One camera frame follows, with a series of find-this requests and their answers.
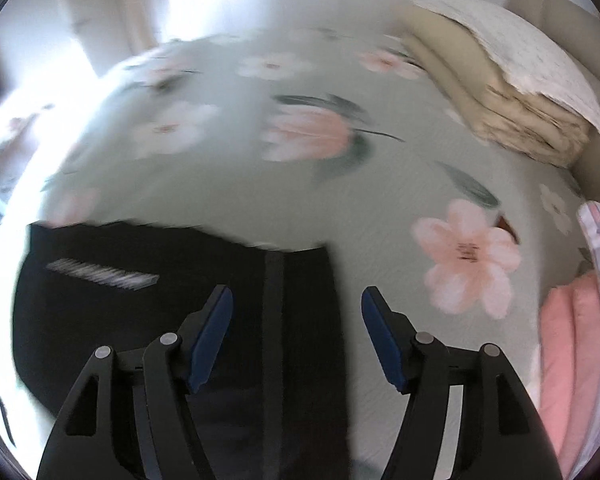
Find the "black hooded jacket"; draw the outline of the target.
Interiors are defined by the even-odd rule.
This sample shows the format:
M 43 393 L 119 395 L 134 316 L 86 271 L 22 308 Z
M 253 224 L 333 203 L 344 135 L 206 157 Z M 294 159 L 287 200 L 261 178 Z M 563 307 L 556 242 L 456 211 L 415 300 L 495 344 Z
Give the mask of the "black hooded jacket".
M 272 250 L 194 228 L 35 223 L 12 357 L 58 414 L 99 347 L 172 351 L 174 386 L 219 479 L 345 479 L 347 367 L 324 246 Z

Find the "folded pink blanket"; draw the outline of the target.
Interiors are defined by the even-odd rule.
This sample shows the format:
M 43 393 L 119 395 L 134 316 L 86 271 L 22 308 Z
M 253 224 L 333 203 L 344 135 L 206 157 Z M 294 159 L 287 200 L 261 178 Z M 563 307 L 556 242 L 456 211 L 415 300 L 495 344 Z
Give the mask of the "folded pink blanket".
M 588 437 L 600 386 L 600 292 L 592 272 L 546 297 L 540 357 L 539 413 L 567 479 Z

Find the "folded beige quilt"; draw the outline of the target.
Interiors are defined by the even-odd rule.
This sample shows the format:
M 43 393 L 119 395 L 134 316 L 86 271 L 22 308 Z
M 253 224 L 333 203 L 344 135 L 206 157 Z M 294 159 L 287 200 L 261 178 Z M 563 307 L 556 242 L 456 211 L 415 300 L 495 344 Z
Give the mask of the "folded beige quilt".
M 504 78 L 471 31 L 409 3 L 401 13 L 404 46 L 478 138 L 557 167 L 571 166 L 597 130 L 542 94 Z

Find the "floral green bed cover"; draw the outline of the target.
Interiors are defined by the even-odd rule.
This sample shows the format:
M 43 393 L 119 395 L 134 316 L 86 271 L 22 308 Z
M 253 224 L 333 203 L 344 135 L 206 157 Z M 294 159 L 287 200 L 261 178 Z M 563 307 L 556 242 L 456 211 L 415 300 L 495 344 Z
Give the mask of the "floral green bed cover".
M 246 32 L 171 41 L 36 116 L 0 225 L 0 435 L 38 478 L 59 415 L 23 385 L 12 307 L 29 229 L 138 223 L 272 250 L 328 249 L 347 367 L 350 474 L 385 479 L 408 397 L 361 310 L 367 287 L 448 347 L 505 353 L 539 413 L 540 309 L 588 254 L 557 167 L 478 138 L 402 39 Z M 434 478 L 452 476 L 450 390 Z

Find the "white dotted pillow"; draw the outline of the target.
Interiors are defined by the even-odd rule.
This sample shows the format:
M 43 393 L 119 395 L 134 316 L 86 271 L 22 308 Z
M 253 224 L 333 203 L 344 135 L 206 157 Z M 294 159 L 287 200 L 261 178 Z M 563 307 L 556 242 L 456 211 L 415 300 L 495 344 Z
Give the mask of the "white dotted pillow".
M 544 32 L 486 0 L 412 3 L 469 29 L 517 91 L 546 96 L 579 114 L 600 135 L 600 103 L 591 85 L 566 51 Z

